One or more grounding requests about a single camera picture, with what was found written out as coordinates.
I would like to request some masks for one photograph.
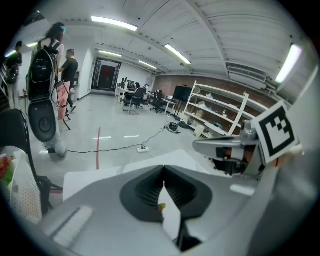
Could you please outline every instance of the power strip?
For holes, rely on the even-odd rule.
[[[138,150],[138,153],[145,153],[149,152],[150,149],[148,147],[145,147],[145,149],[142,149],[141,147],[138,147],[136,150]]]

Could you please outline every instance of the woman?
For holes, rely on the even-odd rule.
[[[52,46],[54,47],[56,44],[60,43],[61,45],[56,48],[58,51],[58,54],[55,56],[57,64],[54,65],[54,71],[55,75],[59,75],[59,71],[57,69],[57,66],[59,67],[61,57],[64,54],[64,45],[62,44],[62,41],[64,39],[64,34],[66,32],[65,25],[61,22],[58,22],[54,24],[50,30],[45,34],[45,38],[40,40],[38,44],[43,48],[44,46]],[[38,49],[36,47],[33,52],[32,52],[32,58],[36,55]],[[43,145],[46,147],[48,150],[54,149],[55,152],[60,156],[64,157],[66,154],[66,144],[63,142],[61,135],[60,135],[60,130],[59,130],[59,125],[58,125],[58,108],[57,108],[57,103],[58,103],[58,96],[57,96],[57,90],[53,89],[52,95],[51,95],[51,100],[54,101],[52,102],[53,110],[54,110],[54,115],[55,115],[55,123],[56,123],[56,132],[55,136],[53,137],[52,140],[49,142],[44,142]]]

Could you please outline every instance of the ceiling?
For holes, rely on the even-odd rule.
[[[274,80],[294,43],[303,47],[302,56],[278,93],[294,102],[318,61],[300,27],[272,0],[56,0],[53,4],[40,6],[41,14],[51,24],[65,23],[71,39],[91,37],[96,49],[122,54],[137,66],[141,66],[138,60],[145,61],[159,74],[228,80],[227,68],[236,64],[256,69],[276,89],[279,84]],[[92,22],[91,16],[138,29]],[[166,44],[191,65],[183,65],[164,48]]]

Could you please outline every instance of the doorway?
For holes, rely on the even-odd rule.
[[[121,63],[98,58],[95,63],[92,86],[94,90],[115,91]]]
[[[100,89],[112,89],[116,68],[113,66],[102,65],[100,69],[98,85]]]

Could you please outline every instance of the hair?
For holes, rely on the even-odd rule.
[[[17,43],[15,44],[15,48],[17,48],[17,47],[22,47],[22,41],[19,41],[19,42],[17,42]]]
[[[61,27],[64,27],[65,24],[58,22],[54,25],[52,25],[52,27],[49,29],[49,31],[45,34],[45,38],[44,39],[51,39],[51,44],[53,44],[55,42],[55,39],[57,39],[59,42],[62,41],[62,39],[64,38],[64,31],[62,30]]]
[[[74,49],[69,49],[69,50],[66,51],[66,53],[69,53],[72,56],[75,56],[75,50]]]

